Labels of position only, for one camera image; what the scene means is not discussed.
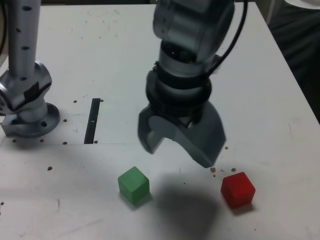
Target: white tabletop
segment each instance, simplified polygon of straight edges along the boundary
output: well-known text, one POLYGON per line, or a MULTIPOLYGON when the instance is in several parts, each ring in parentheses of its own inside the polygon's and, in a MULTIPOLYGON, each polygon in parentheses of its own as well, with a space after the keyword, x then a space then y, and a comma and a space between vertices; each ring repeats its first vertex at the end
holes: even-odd
MULTIPOLYGON (((220 54, 239 24, 243 5, 235 6, 220 54)), ((137 123, 160 47, 154 7, 41 8, 37 59, 51 73, 45 99, 61 121, 48 135, 16 143, 0 130, 0 239, 319 239, 320 127, 255 3, 211 76, 210 101, 228 146, 216 177, 171 140, 154 155, 144 151, 137 123), (92 98, 104 100, 98 144, 84 145, 92 98), (139 208, 121 197, 117 182, 133 166, 150 180, 152 200, 139 208), (221 196, 232 168, 256 188, 251 209, 231 211, 221 196)))

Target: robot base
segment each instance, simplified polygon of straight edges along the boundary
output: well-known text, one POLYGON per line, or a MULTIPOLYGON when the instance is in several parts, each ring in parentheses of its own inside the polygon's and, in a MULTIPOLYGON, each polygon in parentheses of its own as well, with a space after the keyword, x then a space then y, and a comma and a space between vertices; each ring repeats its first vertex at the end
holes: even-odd
POLYGON ((1 124, 7 137, 37 138, 51 132, 60 121, 60 113, 56 106, 46 103, 47 114, 39 121, 19 123, 17 114, 7 115, 1 124))

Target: block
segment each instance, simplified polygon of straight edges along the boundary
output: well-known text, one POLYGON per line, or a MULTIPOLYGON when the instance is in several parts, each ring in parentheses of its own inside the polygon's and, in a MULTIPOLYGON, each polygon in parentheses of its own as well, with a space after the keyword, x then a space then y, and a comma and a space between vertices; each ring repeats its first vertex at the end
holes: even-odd
POLYGON ((231 209, 250 204, 256 189, 244 172, 227 176, 222 181, 221 193, 231 209))
POLYGON ((118 177, 120 193, 133 205, 150 192, 149 179, 135 166, 118 177))

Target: metal cylinder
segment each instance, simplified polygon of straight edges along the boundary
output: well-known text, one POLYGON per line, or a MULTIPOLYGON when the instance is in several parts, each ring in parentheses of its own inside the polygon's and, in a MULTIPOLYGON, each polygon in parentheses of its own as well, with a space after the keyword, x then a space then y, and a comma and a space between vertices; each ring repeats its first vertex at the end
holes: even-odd
POLYGON ((36 47, 41 0, 8 1, 9 74, 35 83, 36 47))

